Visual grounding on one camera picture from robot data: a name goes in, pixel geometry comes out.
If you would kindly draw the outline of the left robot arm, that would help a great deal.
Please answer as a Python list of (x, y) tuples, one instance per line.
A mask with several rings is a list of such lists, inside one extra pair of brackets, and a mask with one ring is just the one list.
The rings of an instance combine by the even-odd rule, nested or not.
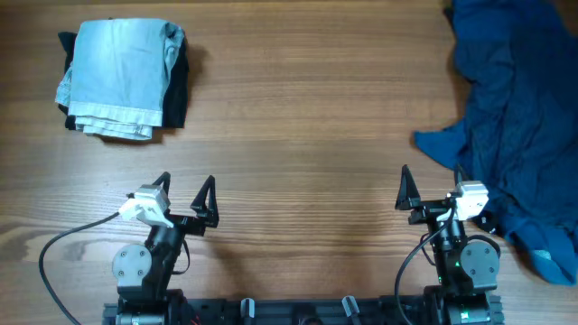
[(209, 176), (191, 203), (195, 215), (172, 214), (168, 191), (171, 174), (164, 172), (154, 183), (128, 195), (118, 210), (124, 220), (135, 218), (150, 227), (142, 244), (124, 246), (112, 262), (117, 279), (118, 302), (105, 307), (104, 324), (156, 325), (199, 324), (197, 312), (182, 290), (168, 288), (171, 277), (180, 275), (175, 264), (189, 251), (185, 237), (202, 237), (219, 224), (216, 182)]

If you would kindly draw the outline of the folded black garment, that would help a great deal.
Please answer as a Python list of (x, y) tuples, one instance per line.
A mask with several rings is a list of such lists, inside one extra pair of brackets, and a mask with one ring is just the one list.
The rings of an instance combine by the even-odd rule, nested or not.
[[(77, 34), (74, 32), (59, 32), (58, 37), (66, 52), (64, 72), (71, 75), (71, 64), (74, 57), (74, 46)], [(184, 128), (184, 122), (189, 102), (189, 62), (187, 58), (187, 42), (183, 41), (177, 60), (172, 67), (169, 86), (163, 98), (162, 128)]]

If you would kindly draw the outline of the crumpled teal blue garment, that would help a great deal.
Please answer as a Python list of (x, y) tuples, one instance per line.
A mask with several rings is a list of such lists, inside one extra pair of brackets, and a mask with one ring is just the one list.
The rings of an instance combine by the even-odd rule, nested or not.
[(487, 187), (480, 228), (517, 246), (545, 281), (574, 285), (577, 40), (547, 1), (458, 0), (446, 13), (471, 91), (459, 122), (415, 132), (415, 145)]

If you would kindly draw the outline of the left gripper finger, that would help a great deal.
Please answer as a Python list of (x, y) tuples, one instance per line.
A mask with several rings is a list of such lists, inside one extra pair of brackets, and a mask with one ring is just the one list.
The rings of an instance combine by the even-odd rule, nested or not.
[(154, 199), (163, 207), (168, 208), (171, 205), (168, 194), (171, 184), (171, 174), (163, 172), (154, 182)]
[(210, 175), (201, 186), (191, 203), (196, 218), (202, 221), (218, 221), (219, 211), (216, 198), (216, 180)]

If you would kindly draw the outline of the folded light denim garment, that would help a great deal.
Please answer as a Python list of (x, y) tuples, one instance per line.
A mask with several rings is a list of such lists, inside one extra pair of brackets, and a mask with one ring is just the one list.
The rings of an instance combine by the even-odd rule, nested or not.
[(176, 23), (154, 18), (86, 21), (76, 32), (71, 75), (55, 101), (65, 126), (87, 135), (149, 141), (162, 128), (163, 98), (182, 42)]

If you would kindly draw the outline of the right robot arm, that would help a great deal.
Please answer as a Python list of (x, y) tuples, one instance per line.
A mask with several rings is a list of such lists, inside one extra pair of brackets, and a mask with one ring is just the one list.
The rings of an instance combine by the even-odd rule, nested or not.
[[(498, 287), (501, 250), (491, 238), (468, 236), (464, 222), (479, 216), (489, 200), (480, 181), (457, 169), (455, 188), (439, 200), (423, 200), (407, 165), (401, 170), (395, 209), (410, 213), (410, 225), (425, 224), (428, 232), (401, 264), (394, 284), (396, 308), (405, 324), (499, 325), (505, 322)], [(411, 316), (402, 304), (403, 273), (417, 253), (429, 245), (438, 284), (424, 288), (421, 316)]]

